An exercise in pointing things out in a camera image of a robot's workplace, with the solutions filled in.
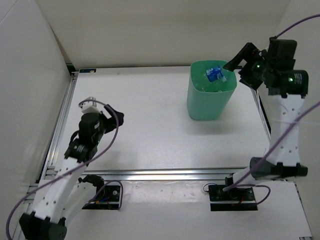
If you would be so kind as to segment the clear bottle white cap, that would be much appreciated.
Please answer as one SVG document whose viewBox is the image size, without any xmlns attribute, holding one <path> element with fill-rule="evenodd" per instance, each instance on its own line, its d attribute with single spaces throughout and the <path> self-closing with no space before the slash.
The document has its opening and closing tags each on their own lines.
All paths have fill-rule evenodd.
<svg viewBox="0 0 320 240">
<path fill-rule="evenodd" d="M 222 79 L 216 80 L 212 82 L 212 91 L 207 93 L 216 93 L 216 92 L 223 92 L 225 88 L 227 87 L 227 79 L 223 77 Z"/>
</svg>

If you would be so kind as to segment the blue label plastic bottle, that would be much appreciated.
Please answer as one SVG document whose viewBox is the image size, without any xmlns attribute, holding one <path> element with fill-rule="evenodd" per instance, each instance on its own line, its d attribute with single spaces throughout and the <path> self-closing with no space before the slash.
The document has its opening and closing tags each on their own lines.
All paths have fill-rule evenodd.
<svg viewBox="0 0 320 240">
<path fill-rule="evenodd" d="M 221 80 L 224 77 L 222 69 L 220 66 L 215 66 L 205 71 L 207 79 L 209 82 L 215 82 L 217 80 Z"/>
</svg>

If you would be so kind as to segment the green plastic bottle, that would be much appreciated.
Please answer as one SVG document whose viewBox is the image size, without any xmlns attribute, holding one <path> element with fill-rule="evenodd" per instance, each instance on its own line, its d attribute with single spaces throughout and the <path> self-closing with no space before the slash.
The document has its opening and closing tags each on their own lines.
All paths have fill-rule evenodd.
<svg viewBox="0 0 320 240">
<path fill-rule="evenodd" d="M 213 90 L 213 83 L 207 77 L 195 78 L 192 83 L 194 88 L 200 92 L 211 92 Z"/>
</svg>

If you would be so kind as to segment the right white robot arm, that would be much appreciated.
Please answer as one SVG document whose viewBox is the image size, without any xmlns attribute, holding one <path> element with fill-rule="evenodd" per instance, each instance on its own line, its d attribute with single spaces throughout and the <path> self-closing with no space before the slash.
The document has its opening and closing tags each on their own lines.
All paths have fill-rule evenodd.
<svg viewBox="0 0 320 240">
<path fill-rule="evenodd" d="M 253 157 L 249 166 L 226 180 L 225 195 L 238 199 L 243 188 L 265 180 L 305 177 L 308 168 L 301 164 L 299 154 L 299 121 L 305 114 L 302 107 L 308 94 L 309 75 L 295 69 L 295 40 L 272 39 L 268 49 L 259 50 L 248 42 L 223 68 L 234 71 L 241 61 L 240 82 L 257 90 L 268 89 L 273 104 L 270 117 L 270 146 L 263 157 Z"/>
</svg>

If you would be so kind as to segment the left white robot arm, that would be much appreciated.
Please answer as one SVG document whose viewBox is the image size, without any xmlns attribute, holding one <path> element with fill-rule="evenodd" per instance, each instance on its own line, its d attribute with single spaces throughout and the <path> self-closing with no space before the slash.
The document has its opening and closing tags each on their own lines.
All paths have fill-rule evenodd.
<svg viewBox="0 0 320 240">
<path fill-rule="evenodd" d="M 102 177 L 88 175 L 81 178 L 89 164 L 99 158 L 98 145 L 102 137 L 117 133 L 124 123 L 124 114 L 110 105 L 104 109 L 106 117 L 97 109 L 97 101 L 82 102 L 82 116 L 64 153 L 64 160 L 55 178 L 46 183 L 48 190 L 42 200 L 31 210 L 23 213 L 19 224 L 27 240 L 63 240 L 68 225 L 82 208 L 105 194 Z"/>
</svg>

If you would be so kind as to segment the green plastic bin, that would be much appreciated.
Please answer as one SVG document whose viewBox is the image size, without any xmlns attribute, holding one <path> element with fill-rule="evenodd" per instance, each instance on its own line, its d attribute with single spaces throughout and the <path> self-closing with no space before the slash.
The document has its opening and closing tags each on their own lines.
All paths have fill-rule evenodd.
<svg viewBox="0 0 320 240">
<path fill-rule="evenodd" d="M 187 111 L 194 120 L 216 120 L 220 117 L 228 101 L 237 87 L 236 74 L 233 71 L 223 69 L 225 60 L 199 60 L 190 66 L 189 82 L 187 90 Z M 227 87 L 220 92 L 201 92 L 195 89 L 193 80 L 204 78 L 206 70 L 220 66 L 224 77 L 227 79 Z"/>
</svg>

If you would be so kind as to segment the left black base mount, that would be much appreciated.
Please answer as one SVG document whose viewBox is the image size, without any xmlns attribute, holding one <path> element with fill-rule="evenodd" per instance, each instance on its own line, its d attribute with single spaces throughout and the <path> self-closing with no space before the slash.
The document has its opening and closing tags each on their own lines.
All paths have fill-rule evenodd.
<svg viewBox="0 0 320 240">
<path fill-rule="evenodd" d="M 83 210 L 120 210 L 123 204 L 124 185 L 119 180 L 105 180 L 102 190 L 93 200 L 86 203 Z"/>
</svg>

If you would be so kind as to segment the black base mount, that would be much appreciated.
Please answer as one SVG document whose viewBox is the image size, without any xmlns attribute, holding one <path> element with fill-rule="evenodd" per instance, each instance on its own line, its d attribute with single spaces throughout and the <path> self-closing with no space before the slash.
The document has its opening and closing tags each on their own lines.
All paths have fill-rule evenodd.
<svg viewBox="0 0 320 240">
<path fill-rule="evenodd" d="M 223 191 L 223 188 L 233 184 L 230 177 L 226 177 L 224 184 L 207 183 L 202 190 L 209 194 L 211 212 L 242 212 L 257 211 L 257 202 L 252 187 L 233 188 Z"/>
<path fill-rule="evenodd" d="M 105 180 L 102 190 L 93 200 L 86 203 L 83 210 L 120 210 L 123 204 L 124 185 L 119 180 Z"/>
</svg>

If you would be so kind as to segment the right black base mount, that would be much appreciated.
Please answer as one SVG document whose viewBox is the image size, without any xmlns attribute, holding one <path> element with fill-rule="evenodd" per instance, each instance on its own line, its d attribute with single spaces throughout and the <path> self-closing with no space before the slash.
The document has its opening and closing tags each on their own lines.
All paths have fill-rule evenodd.
<svg viewBox="0 0 320 240">
<path fill-rule="evenodd" d="M 209 194 L 211 212 L 242 212 L 257 211 L 257 202 L 252 187 L 233 188 L 223 191 L 223 188 L 233 184 L 230 177 L 226 177 L 224 184 L 207 183 L 202 190 Z"/>
</svg>

